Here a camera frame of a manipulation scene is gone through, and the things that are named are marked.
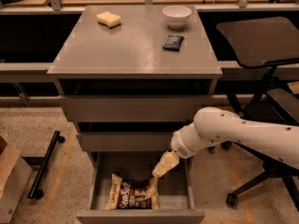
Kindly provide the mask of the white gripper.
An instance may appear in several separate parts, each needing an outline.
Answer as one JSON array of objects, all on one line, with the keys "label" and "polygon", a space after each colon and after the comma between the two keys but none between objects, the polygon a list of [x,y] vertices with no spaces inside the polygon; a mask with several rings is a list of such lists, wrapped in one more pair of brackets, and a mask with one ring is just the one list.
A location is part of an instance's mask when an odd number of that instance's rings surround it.
[{"label": "white gripper", "polygon": [[188,159],[204,149],[205,141],[200,137],[193,124],[173,132],[170,147],[152,171],[152,175],[160,178],[179,164],[179,158]]}]

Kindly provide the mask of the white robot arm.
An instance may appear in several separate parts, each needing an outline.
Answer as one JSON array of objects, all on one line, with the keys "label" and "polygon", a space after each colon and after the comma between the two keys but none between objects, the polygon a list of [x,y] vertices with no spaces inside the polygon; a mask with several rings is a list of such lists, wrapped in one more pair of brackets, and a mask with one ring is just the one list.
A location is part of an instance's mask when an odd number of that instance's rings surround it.
[{"label": "white robot arm", "polygon": [[193,122],[173,132],[170,151],[156,164],[152,175],[159,178],[176,167],[179,159],[230,141],[299,169],[299,127],[251,121],[216,107],[201,108]]}]

